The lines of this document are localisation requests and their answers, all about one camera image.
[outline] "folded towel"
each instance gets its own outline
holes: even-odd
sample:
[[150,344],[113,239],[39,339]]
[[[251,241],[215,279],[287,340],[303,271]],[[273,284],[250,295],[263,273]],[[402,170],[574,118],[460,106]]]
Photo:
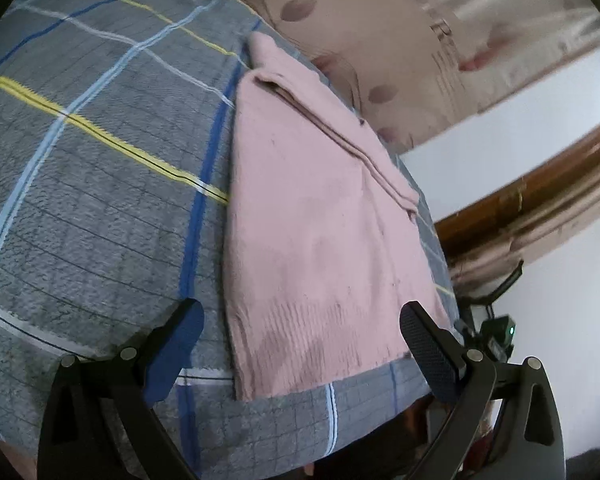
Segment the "folded towel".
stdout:
[[253,33],[250,52],[223,275],[241,400],[403,356],[408,301],[448,326],[414,220],[418,194],[376,134],[269,36]]

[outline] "bed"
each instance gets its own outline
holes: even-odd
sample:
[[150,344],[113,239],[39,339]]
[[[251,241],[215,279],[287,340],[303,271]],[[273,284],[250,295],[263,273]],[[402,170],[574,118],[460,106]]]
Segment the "bed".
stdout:
[[[109,356],[183,297],[202,303],[205,329],[154,409],[205,480],[314,462],[429,391],[405,358],[235,400],[221,254],[235,86],[253,30],[316,70],[238,0],[16,0],[0,20],[0,438],[11,445],[35,455],[62,355]],[[453,322],[426,201],[392,157],[420,193],[422,246]],[[115,420],[112,430],[141,476]]]

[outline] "white wall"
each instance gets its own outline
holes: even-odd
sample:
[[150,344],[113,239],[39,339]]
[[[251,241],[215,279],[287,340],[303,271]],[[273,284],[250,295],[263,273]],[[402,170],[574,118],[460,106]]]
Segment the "white wall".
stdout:
[[517,323],[511,362],[544,364],[566,456],[600,447],[600,219],[526,266],[494,312]]
[[434,220],[542,164],[600,124],[600,49],[416,147],[402,160]]

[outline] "plaid blanket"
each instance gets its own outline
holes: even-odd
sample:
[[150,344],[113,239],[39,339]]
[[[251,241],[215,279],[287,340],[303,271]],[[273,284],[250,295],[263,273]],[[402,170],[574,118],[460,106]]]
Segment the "plaid blanket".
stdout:
[[[205,330],[155,411],[203,479],[318,460],[428,392],[401,359],[235,400],[221,255],[234,92],[256,28],[311,66],[238,0],[16,0],[1,19],[0,438],[36,453],[60,356],[110,356],[188,296]],[[453,321],[424,197],[418,227]]]

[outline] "yellow stripe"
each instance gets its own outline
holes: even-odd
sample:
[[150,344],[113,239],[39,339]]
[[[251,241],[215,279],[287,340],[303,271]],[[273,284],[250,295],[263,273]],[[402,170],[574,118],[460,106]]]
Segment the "yellow stripe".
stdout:
[[53,116],[64,116],[64,121],[66,123],[77,126],[95,139],[104,142],[107,146],[118,150],[120,153],[131,157],[133,160],[144,164],[151,170],[154,170],[155,172],[160,173],[171,180],[177,180],[178,182],[188,184],[200,193],[213,198],[221,204],[228,203],[227,194],[219,190],[217,187],[207,184],[194,174],[189,173],[188,171],[179,170],[168,162],[150,155],[140,148],[136,148],[128,142],[111,135],[106,130],[78,114],[67,114],[64,111],[64,108],[62,108],[59,104],[49,101],[41,95],[36,94],[17,81],[0,76],[0,89],[12,95],[16,99],[19,99],[20,101],[37,108],[38,110],[42,110],[43,112]]
[[[170,25],[173,25],[173,21],[170,20],[169,18],[167,18],[164,14],[161,14],[160,12],[158,12],[157,10],[155,10],[153,7],[150,7],[148,5],[145,4],[140,4],[138,2],[135,2],[133,0],[120,0],[121,2],[125,2],[126,4],[129,4],[131,6],[134,7],[138,7],[139,9],[144,9],[147,12],[152,13],[154,16],[157,16],[158,18],[160,18],[161,20],[163,20],[166,23],[169,23]],[[189,34],[192,38],[195,38],[196,40],[198,40],[200,43],[208,46],[209,48],[212,48],[214,50],[217,50],[218,52],[220,52],[221,54],[224,54],[225,56],[233,56],[235,57],[243,66],[246,66],[244,64],[244,62],[240,59],[240,56],[238,54],[236,54],[235,52],[232,52],[230,50],[227,50],[223,47],[221,47],[218,44],[212,43],[209,40],[205,40],[205,38],[202,38],[201,36],[197,35],[195,32],[193,32],[192,30],[189,30],[186,27],[177,27],[180,30],[186,32],[187,34]]]
[[445,288],[442,285],[438,285],[437,283],[435,283],[435,285],[436,285],[436,289],[437,290],[440,290],[440,291],[444,292],[445,294],[450,295],[452,298],[456,297],[456,295],[451,290],[449,290],[448,288]]

